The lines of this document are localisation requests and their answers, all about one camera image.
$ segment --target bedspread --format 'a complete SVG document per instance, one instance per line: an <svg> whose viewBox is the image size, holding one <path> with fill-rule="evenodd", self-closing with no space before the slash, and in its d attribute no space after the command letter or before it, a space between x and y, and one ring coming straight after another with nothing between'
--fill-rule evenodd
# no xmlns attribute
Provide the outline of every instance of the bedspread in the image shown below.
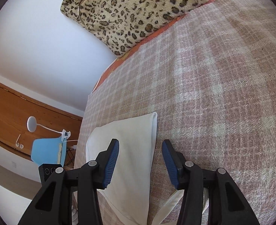
<svg viewBox="0 0 276 225"><path fill-rule="evenodd" d="M201 168L224 167L261 225L276 219L276 7L215 0L139 47L88 97L75 168L95 127L156 111L148 224L174 192L164 139ZM121 224L99 196L104 225ZM164 222L176 220L180 205Z"/></svg>

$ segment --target orange bed sheet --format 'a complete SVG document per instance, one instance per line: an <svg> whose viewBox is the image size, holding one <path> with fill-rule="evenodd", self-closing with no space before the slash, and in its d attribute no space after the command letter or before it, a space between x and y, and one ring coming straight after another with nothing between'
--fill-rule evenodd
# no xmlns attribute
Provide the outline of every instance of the orange bed sheet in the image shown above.
<svg viewBox="0 0 276 225"><path fill-rule="evenodd" d="M103 74L101 75L100 79L98 80L98 82L96 83L96 85L94 86L94 89L92 92L96 91L97 88L106 80L106 78L114 71L116 70L120 65L123 64L123 62L125 60L127 60L129 57L131 57L135 52L138 51L139 47L147 42L149 42L150 40L152 40L153 38L157 37L158 35L160 35L161 33L163 33L164 31L166 31L169 27L171 27L172 25L174 25L177 21L181 20L183 17L188 16L189 13L186 13L180 17L177 17L176 19L172 20L170 23L168 23L167 25L165 25L164 27L158 29L156 32L154 32L153 34L151 34L150 36L148 36L147 38L145 38L144 40L142 40L141 42L139 42L136 46L134 46L130 51L128 51L125 55L123 55L121 58L117 58L113 63L111 63L111 65L103 72Z"/></svg>

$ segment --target wooden door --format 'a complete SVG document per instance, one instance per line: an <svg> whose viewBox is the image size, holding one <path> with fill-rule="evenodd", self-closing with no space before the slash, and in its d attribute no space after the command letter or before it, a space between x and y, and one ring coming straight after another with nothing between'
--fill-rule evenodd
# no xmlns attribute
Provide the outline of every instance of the wooden door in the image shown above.
<svg viewBox="0 0 276 225"><path fill-rule="evenodd" d="M79 137L81 117L35 101L0 84L0 142L7 145L9 149L24 154L27 159L31 155L32 144L35 139L61 136L59 133L40 126L37 126L34 133L29 132L27 119L30 116L35 116L37 123L56 131L63 129L71 131L71 137L68 140L77 140ZM23 149L15 145L19 134L18 142L24 145ZM77 141L67 143L68 146L76 144Z"/></svg>

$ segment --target plaid blanket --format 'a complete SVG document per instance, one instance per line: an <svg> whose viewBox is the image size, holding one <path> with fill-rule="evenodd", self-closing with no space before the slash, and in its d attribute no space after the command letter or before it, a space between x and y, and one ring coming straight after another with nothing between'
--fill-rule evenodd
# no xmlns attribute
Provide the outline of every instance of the plaid blanket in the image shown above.
<svg viewBox="0 0 276 225"><path fill-rule="evenodd" d="M95 127L158 113L148 224L174 192L161 145L201 168L225 168L261 225L276 219L276 7L215 0L119 66L88 97L75 168ZM103 197L103 223L121 224ZM180 205L164 222L177 219Z"/></svg>

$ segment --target leopard print cushion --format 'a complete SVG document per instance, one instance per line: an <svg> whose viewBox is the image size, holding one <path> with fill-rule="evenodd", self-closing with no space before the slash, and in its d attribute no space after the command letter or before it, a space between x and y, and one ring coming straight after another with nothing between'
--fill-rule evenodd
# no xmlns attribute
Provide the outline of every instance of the leopard print cushion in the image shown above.
<svg viewBox="0 0 276 225"><path fill-rule="evenodd" d="M121 57L145 37L208 0L63 0L61 12Z"/></svg>

